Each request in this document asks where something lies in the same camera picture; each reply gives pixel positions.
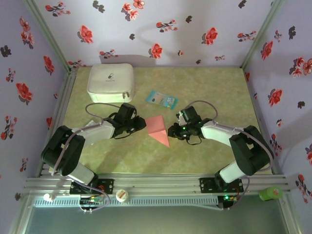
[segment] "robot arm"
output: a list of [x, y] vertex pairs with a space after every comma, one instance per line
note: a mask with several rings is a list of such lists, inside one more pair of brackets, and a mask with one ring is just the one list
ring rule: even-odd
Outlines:
[[270, 163], [267, 152], [257, 142], [246, 136], [253, 136], [269, 149], [254, 126], [240, 129], [218, 124], [209, 118], [202, 120], [193, 106], [181, 110], [176, 117], [178, 123], [174, 123], [168, 129], [168, 136], [186, 140], [188, 143], [190, 136], [198, 136], [200, 141], [202, 138], [212, 139], [232, 148], [235, 161], [215, 174], [215, 183], [220, 190], [245, 175], [252, 176]]
[[[77, 131], [77, 129], [60, 126], [42, 151], [41, 159], [50, 167], [55, 167], [57, 160], [61, 156], [62, 158], [56, 168], [57, 172], [62, 176], [69, 176], [85, 185], [91, 184], [95, 186], [98, 176], [79, 163], [82, 149], [99, 140], [110, 138], [118, 139], [116, 136], [123, 132], [128, 133], [129, 136], [145, 128], [145, 126], [145, 120], [137, 116], [135, 107], [124, 103], [117, 113], [112, 113], [96, 127], [89, 126], [84, 128], [85, 130]], [[71, 140], [63, 155], [61, 155], [64, 145], [70, 137]]]

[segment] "green cup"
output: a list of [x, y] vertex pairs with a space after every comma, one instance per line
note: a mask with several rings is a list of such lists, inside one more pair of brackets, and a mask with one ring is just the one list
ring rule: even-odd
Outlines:
[[271, 199], [280, 199], [282, 196], [283, 190], [278, 186], [272, 186], [259, 192], [259, 197], [263, 201]]

